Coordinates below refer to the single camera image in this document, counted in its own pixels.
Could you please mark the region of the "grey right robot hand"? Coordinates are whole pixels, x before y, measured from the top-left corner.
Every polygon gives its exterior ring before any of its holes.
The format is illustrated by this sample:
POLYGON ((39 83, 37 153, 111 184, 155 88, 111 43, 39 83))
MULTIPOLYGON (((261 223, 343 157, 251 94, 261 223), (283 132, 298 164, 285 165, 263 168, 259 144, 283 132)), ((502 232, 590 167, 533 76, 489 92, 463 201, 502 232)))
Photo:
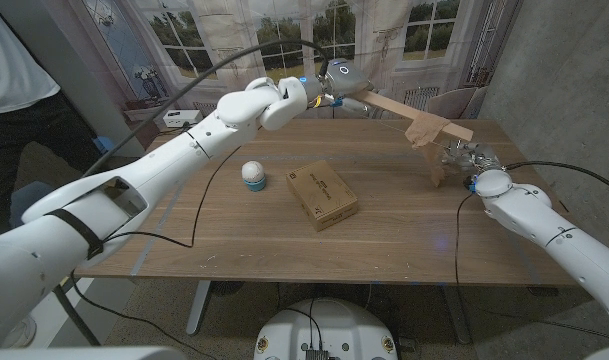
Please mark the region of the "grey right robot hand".
POLYGON ((474 170, 477 173, 504 169, 489 144, 463 140, 450 141, 441 162, 443 165, 453 165, 463 171, 474 170))

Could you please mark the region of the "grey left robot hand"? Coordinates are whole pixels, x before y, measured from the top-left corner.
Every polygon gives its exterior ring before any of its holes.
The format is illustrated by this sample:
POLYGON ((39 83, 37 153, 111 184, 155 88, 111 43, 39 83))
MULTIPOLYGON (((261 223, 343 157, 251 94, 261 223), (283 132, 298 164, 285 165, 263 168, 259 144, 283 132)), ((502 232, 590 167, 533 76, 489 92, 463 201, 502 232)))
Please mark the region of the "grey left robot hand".
POLYGON ((357 93, 372 89, 366 75, 345 58, 328 61, 324 69, 325 73, 316 75, 310 83, 313 99, 319 98, 327 101, 330 107, 367 116, 371 108, 355 98, 357 93))

